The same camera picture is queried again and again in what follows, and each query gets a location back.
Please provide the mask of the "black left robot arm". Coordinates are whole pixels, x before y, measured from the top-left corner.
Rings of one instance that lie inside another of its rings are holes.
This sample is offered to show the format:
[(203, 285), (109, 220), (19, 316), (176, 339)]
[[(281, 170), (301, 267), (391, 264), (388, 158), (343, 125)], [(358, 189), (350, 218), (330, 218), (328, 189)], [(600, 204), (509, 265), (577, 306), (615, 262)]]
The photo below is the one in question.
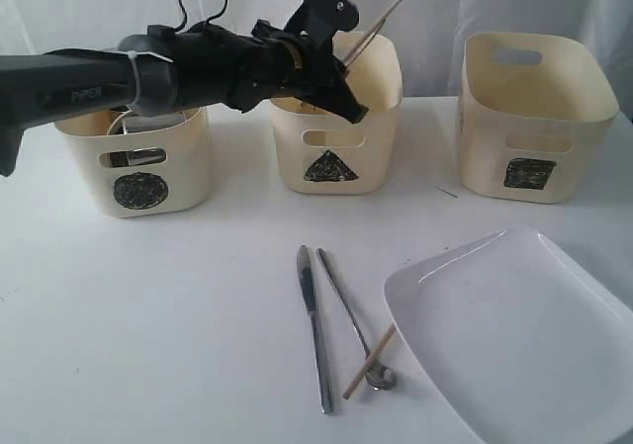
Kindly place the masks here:
[(1, 173), (13, 173), (27, 129), (126, 106), (145, 117), (223, 104), (248, 112), (294, 97), (353, 124), (367, 114), (333, 38), (359, 22), (349, 0), (302, 0), (283, 28), (247, 36), (215, 17), (151, 25), (113, 50), (65, 48), (1, 59)]

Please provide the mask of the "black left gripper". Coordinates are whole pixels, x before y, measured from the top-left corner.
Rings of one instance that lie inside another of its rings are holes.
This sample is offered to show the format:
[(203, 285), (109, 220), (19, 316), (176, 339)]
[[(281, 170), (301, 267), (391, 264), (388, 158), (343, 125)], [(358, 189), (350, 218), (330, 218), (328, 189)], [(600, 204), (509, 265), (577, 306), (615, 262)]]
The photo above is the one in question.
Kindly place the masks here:
[(359, 103), (342, 76), (331, 47), (316, 46), (303, 33), (292, 34), (259, 19), (244, 38), (231, 84), (231, 106), (248, 112), (261, 101), (295, 97), (349, 123), (360, 123), (368, 108)]

